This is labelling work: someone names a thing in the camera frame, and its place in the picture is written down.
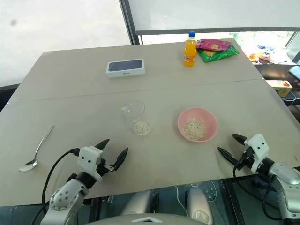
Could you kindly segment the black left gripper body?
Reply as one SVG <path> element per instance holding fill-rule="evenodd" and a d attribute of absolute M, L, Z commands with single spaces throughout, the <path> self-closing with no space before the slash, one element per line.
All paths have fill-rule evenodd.
<path fill-rule="evenodd" d="M 97 165 L 97 168 L 96 168 L 97 173 L 101 177 L 103 177 L 108 172 L 114 172 L 117 170 L 118 170 L 118 168 L 116 165 L 108 165 L 106 163 L 106 160 L 103 158 L 100 160 L 100 163 Z"/>

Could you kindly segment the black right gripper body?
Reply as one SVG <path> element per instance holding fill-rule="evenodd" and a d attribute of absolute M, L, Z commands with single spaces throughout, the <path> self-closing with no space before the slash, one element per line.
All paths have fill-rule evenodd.
<path fill-rule="evenodd" d="M 237 168 L 243 168 L 244 166 L 251 168 L 254 163 L 254 151 L 252 147 L 247 147 L 237 162 Z"/>

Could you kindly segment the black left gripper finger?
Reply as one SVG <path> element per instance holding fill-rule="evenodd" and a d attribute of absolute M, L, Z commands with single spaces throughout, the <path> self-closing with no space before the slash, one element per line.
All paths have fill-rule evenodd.
<path fill-rule="evenodd" d="M 99 150 L 103 150 L 109 141 L 110 141 L 110 139 L 105 139 L 105 140 L 101 141 L 100 143 L 98 143 L 97 145 L 95 145 L 95 148 L 97 148 Z"/>
<path fill-rule="evenodd" d="M 119 167 L 122 165 L 124 162 L 126 155 L 128 153 L 128 148 L 124 149 L 117 157 L 116 162 L 114 163 L 114 170 L 117 171 Z"/>

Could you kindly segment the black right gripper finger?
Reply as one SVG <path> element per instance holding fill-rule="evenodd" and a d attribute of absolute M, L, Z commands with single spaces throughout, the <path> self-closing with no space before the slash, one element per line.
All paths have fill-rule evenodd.
<path fill-rule="evenodd" d="M 247 137 L 239 134 L 232 134 L 232 137 L 240 144 L 245 144 Z"/>
<path fill-rule="evenodd" d="M 238 160 L 235 159 L 230 152 L 226 151 L 225 149 L 221 147 L 217 147 L 217 150 L 220 152 L 220 154 L 232 165 L 236 165 Z"/>

